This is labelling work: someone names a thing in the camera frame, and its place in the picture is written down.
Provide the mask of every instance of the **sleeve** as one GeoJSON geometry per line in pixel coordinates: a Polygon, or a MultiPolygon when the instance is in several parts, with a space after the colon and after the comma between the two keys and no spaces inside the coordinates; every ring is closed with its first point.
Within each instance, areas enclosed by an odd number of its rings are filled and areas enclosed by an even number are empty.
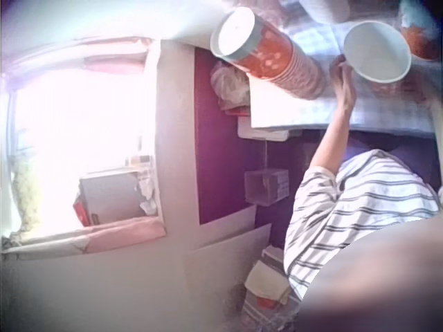
{"type": "Polygon", "coordinates": [[[286,234],[285,252],[297,239],[306,240],[317,233],[315,226],[329,216],[338,196],[339,190],[333,173],[323,167],[312,167],[306,171],[296,193],[286,234]]]}

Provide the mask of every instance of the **checkered tablecloth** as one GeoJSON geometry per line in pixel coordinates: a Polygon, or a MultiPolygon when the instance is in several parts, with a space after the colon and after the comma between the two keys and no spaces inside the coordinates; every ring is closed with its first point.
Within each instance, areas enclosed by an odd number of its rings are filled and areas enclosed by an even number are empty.
{"type": "MultiPolygon", "coordinates": [[[[301,100],[266,82],[250,79],[251,124],[267,129],[324,129],[336,108],[336,98],[329,84],[328,67],[343,52],[343,41],[353,25],[360,21],[377,20],[393,25],[396,10],[361,7],[354,4],[348,22],[327,26],[317,24],[295,3],[289,8],[291,21],[285,28],[306,54],[318,60],[327,77],[327,87],[316,100],[301,100]]],[[[441,63],[414,59],[431,79],[441,86],[441,63]]],[[[351,128],[414,136],[432,136],[434,128],[428,110],[411,98],[383,98],[376,95],[368,83],[354,74],[358,100],[351,118],[351,128]]]]}

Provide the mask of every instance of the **striped shirt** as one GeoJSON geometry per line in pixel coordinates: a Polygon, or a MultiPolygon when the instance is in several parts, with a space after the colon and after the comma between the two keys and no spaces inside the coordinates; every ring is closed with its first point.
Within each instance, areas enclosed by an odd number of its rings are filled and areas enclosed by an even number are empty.
{"type": "Polygon", "coordinates": [[[335,177],[312,167],[296,193],[284,269],[302,299],[340,249],[375,230],[435,216],[437,194],[394,156],[372,150],[343,163],[335,177]]]}

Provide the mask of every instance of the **tablecloth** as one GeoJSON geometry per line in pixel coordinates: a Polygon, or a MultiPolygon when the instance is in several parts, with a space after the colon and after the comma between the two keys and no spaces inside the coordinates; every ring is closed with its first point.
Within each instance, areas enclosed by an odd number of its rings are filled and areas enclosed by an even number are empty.
{"type": "MultiPolygon", "coordinates": [[[[336,108],[336,98],[329,84],[331,61],[343,52],[347,32],[360,21],[377,20],[393,25],[397,11],[392,8],[352,4],[350,20],[336,25],[314,22],[299,3],[289,6],[290,22],[284,32],[306,54],[318,60],[327,77],[327,87],[316,100],[294,98],[269,83],[250,79],[251,124],[261,129],[324,129],[336,108]]],[[[414,58],[413,66],[421,66],[441,86],[441,62],[414,58]]],[[[413,98],[382,98],[363,78],[354,74],[358,99],[351,117],[351,129],[414,136],[433,136],[431,115],[413,98]]]]}

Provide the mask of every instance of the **person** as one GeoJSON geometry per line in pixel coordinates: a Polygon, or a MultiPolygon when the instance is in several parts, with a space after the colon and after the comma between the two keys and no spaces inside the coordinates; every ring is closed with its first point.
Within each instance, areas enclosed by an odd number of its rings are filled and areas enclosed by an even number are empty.
{"type": "MultiPolygon", "coordinates": [[[[367,151],[342,163],[357,96],[343,55],[329,74],[337,108],[296,192],[284,245],[284,268],[300,299],[341,249],[390,225],[434,217],[441,209],[433,188],[385,151],[367,151]]],[[[440,112],[434,115],[442,119],[440,112]]]]}

